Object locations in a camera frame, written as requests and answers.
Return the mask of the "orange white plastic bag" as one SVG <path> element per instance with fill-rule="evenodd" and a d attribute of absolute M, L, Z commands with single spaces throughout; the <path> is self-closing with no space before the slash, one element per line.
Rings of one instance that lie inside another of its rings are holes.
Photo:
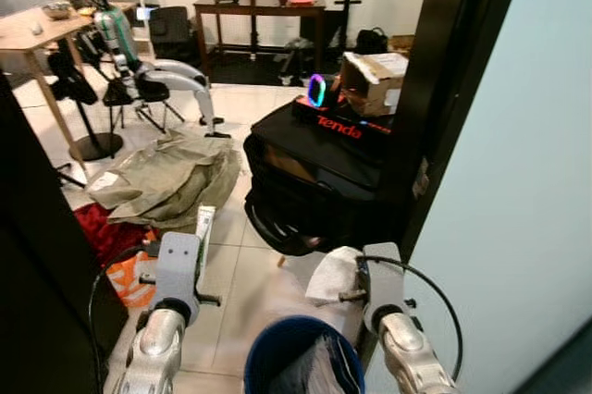
<path fill-rule="evenodd" d="M 145 252 L 139 252 L 105 271 L 107 280 L 126 308 L 147 308 L 151 304 L 155 285 L 141 283 L 141 276 L 154 272 L 156 260 Z"/>

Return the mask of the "large black fabric case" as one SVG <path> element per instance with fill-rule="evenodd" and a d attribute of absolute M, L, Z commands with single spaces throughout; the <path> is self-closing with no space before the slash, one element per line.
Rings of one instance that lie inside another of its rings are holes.
<path fill-rule="evenodd" d="M 251 171 L 244 209 L 255 233 L 292 257 L 401 241 L 406 213 L 380 195 L 390 135 L 347 139 L 300 122 L 291 102 L 254 123 L 242 144 Z"/>

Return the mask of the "red cloth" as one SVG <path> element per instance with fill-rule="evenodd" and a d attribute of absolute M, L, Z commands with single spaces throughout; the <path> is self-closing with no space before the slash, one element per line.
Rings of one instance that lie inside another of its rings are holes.
<path fill-rule="evenodd" d="M 132 247 L 143 246 L 146 240 L 159 238 L 159 230 L 132 222 L 109 220 L 109 209 L 98 203 L 86 203 L 73 209 L 84 237 L 92 246 L 96 263 L 106 265 L 111 259 Z"/>

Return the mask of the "metal bowl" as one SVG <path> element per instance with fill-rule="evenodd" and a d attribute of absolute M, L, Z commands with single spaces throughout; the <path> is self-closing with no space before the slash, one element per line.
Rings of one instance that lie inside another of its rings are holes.
<path fill-rule="evenodd" d="M 42 5 L 41 10 L 53 21 L 68 20 L 75 13 L 73 6 L 67 2 L 52 2 L 52 4 Z"/>

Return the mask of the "grey plastic bin liner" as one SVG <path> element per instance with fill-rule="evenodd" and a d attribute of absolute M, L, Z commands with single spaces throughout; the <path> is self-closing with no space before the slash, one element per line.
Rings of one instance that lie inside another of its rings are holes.
<path fill-rule="evenodd" d="M 347 342 L 323 334 L 288 367 L 272 377 L 265 394 L 361 394 L 355 359 Z"/>

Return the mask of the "black folding chair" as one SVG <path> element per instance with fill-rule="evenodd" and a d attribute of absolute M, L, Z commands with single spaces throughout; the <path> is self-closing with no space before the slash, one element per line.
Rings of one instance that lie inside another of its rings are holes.
<path fill-rule="evenodd" d="M 169 112 L 180 119 L 178 112 L 169 105 L 169 98 L 170 90 L 162 82 L 144 80 L 143 77 L 137 77 L 136 80 L 124 77 L 107 81 L 100 103 L 109 110 L 108 116 L 118 117 L 120 127 L 124 127 L 124 107 L 129 106 L 137 117 L 153 125 L 160 133 L 166 133 Z M 166 114 L 159 119 L 155 118 L 153 104 L 163 106 Z"/>

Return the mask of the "black office chair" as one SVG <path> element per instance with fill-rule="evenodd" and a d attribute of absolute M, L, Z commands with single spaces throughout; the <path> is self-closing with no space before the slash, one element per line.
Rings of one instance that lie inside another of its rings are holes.
<path fill-rule="evenodd" d="M 199 65 L 196 35 L 185 6 L 158 6 L 149 12 L 148 27 L 157 59 Z"/>

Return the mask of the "white tissue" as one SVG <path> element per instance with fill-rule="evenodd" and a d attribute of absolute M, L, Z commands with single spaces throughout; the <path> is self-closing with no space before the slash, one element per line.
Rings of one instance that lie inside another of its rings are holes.
<path fill-rule="evenodd" d="M 366 292 L 360 288 L 358 258 L 363 252 L 339 247 L 325 255 L 310 276 L 305 299 L 314 306 L 352 302 Z"/>

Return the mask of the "light wooden table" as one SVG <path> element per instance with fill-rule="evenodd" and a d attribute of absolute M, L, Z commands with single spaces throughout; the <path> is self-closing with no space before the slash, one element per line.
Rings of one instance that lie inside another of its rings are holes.
<path fill-rule="evenodd" d="M 83 71 L 83 57 L 78 52 L 75 39 L 85 27 L 92 24 L 92 18 L 86 18 L 77 12 L 71 12 L 70 18 L 54 20 L 48 17 L 40 6 L 0 18 L 0 55 L 24 57 L 25 65 L 32 73 L 35 84 L 41 89 L 43 101 L 54 116 L 56 127 L 62 133 L 63 140 L 67 142 L 72 163 L 79 166 L 85 174 L 89 174 L 86 162 L 81 156 L 80 149 L 75 145 L 75 137 L 56 103 L 51 86 L 46 80 L 46 69 L 42 68 L 37 55 L 39 52 L 48 50 L 52 44 L 64 42 L 67 44 L 73 64 Z"/>

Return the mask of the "crumpled olive green cloth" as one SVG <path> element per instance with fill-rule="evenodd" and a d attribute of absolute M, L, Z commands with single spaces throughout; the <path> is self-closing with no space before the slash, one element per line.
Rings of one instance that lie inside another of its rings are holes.
<path fill-rule="evenodd" d="M 119 154 L 86 194 L 109 211 L 111 222 L 179 230 L 196 225 L 203 205 L 223 207 L 241 169 L 232 139 L 169 130 L 135 152 Z"/>

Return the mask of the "black backpack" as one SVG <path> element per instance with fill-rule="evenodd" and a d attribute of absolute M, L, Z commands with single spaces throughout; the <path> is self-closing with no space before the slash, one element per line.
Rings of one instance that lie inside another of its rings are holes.
<path fill-rule="evenodd" d="M 389 51 L 389 37 L 382 28 L 359 30 L 352 51 L 357 55 L 383 55 Z"/>

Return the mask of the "black round stand base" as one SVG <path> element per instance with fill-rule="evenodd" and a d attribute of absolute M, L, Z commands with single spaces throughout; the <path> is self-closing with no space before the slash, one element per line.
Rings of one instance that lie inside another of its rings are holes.
<path fill-rule="evenodd" d="M 72 142 L 75 152 L 70 154 L 72 160 L 92 162 L 115 158 L 124 146 L 124 140 L 118 133 L 96 132 L 80 137 Z"/>

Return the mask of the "black red Tenda box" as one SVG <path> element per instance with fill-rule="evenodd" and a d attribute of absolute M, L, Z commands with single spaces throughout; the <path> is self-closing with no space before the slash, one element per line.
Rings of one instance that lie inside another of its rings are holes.
<path fill-rule="evenodd" d="M 297 95 L 291 103 L 292 114 L 300 122 L 338 133 L 347 139 L 382 141 L 388 137 L 393 127 L 393 114 L 376 117 L 360 115 L 352 109 L 346 98 L 339 97 L 338 94 L 326 95 L 321 106 L 313 106 L 307 95 Z"/>

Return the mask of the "white green legged robot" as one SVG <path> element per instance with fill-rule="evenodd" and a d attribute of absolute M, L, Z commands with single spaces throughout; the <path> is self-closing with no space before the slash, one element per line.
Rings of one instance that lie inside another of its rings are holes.
<path fill-rule="evenodd" d="M 113 60 L 115 78 L 131 77 L 136 80 L 143 77 L 144 80 L 161 82 L 170 93 L 193 93 L 194 101 L 202 112 L 199 123 L 204 126 L 204 135 L 211 139 L 225 139 L 228 135 L 216 128 L 221 119 L 213 111 L 210 87 L 204 74 L 180 61 L 156 59 L 147 63 L 140 60 L 126 13 L 110 0 L 90 1 L 94 4 L 92 23 L 102 39 L 106 54 Z"/>

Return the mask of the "light blue door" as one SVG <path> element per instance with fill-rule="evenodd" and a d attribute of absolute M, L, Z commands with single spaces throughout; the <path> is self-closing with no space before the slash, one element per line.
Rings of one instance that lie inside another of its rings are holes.
<path fill-rule="evenodd" d="M 409 263 L 462 394 L 592 394 L 591 0 L 512 0 Z"/>

